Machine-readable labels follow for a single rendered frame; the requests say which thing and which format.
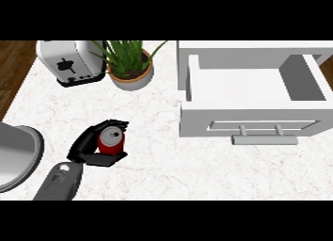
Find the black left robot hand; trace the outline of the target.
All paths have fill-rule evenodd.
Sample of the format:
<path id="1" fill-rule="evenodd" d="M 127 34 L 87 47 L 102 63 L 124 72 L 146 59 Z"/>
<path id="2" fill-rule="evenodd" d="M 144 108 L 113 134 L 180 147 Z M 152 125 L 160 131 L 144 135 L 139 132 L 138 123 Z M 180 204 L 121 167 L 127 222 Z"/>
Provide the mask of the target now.
<path id="1" fill-rule="evenodd" d="M 105 120 L 98 125 L 90 126 L 76 140 L 67 158 L 76 163 L 86 163 L 89 166 L 111 167 L 129 154 L 126 151 L 117 155 L 101 153 L 99 135 L 110 126 L 120 127 L 126 134 L 129 124 L 123 120 Z"/>

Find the red can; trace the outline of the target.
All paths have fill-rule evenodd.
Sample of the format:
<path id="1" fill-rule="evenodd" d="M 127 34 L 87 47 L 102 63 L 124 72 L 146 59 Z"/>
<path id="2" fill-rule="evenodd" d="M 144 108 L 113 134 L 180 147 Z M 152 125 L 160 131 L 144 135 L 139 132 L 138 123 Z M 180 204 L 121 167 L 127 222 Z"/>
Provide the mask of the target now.
<path id="1" fill-rule="evenodd" d="M 120 127 L 110 126 L 98 139 L 101 153 L 117 155 L 124 151 L 126 134 Z"/>

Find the white open drawer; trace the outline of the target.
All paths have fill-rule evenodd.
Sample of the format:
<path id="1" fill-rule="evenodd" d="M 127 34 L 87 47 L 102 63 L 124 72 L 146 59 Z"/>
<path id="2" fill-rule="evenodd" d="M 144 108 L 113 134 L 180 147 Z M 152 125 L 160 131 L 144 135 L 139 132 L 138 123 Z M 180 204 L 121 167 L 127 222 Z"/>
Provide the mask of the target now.
<path id="1" fill-rule="evenodd" d="M 278 69 L 205 69 L 189 57 L 179 131 L 185 137 L 310 137 L 333 128 L 333 92 L 318 61 L 293 55 Z"/>

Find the white drawer cabinet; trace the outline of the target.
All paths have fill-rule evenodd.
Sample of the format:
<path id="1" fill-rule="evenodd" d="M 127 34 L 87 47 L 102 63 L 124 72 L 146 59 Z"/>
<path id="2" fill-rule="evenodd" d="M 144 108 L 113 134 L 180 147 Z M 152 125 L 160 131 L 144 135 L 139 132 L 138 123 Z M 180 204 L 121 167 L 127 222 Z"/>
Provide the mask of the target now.
<path id="1" fill-rule="evenodd" d="M 186 90 L 191 55 L 204 69 L 278 69 L 291 55 L 310 55 L 322 65 L 333 55 L 333 40 L 179 40 L 179 90 Z"/>

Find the large grey pot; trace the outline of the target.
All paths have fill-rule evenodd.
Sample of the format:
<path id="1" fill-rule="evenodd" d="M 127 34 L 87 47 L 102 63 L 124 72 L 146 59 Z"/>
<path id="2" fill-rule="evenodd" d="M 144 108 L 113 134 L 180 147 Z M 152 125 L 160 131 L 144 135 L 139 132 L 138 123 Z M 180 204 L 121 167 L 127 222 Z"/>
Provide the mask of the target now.
<path id="1" fill-rule="evenodd" d="M 0 121 L 0 193 L 15 189 L 33 175 L 45 152 L 45 138 L 30 126 Z"/>

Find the silver toaster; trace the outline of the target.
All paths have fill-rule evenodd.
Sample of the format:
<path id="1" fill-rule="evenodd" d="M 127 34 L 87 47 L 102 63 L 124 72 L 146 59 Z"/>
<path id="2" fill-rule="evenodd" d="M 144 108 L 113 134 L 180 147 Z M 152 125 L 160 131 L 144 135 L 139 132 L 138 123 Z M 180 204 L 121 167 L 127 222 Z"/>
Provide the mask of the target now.
<path id="1" fill-rule="evenodd" d="M 67 88 L 99 82 L 107 76 L 105 54 L 90 40 L 40 40 L 36 54 Z"/>

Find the green potted plant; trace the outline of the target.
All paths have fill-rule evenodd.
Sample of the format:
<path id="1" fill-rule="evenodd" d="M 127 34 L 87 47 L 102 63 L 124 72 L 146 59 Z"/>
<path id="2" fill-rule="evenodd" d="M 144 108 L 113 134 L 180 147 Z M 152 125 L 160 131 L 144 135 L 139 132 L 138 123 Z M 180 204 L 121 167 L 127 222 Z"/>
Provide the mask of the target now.
<path id="1" fill-rule="evenodd" d="M 126 91 L 144 89 L 155 76 L 155 54 L 167 40 L 157 46 L 152 53 L 144 48 L 142 40 L 105 40 L 92 42 L 101 54 L 92 53 L 108 66 L 107 74 L 116 86 Z"/>

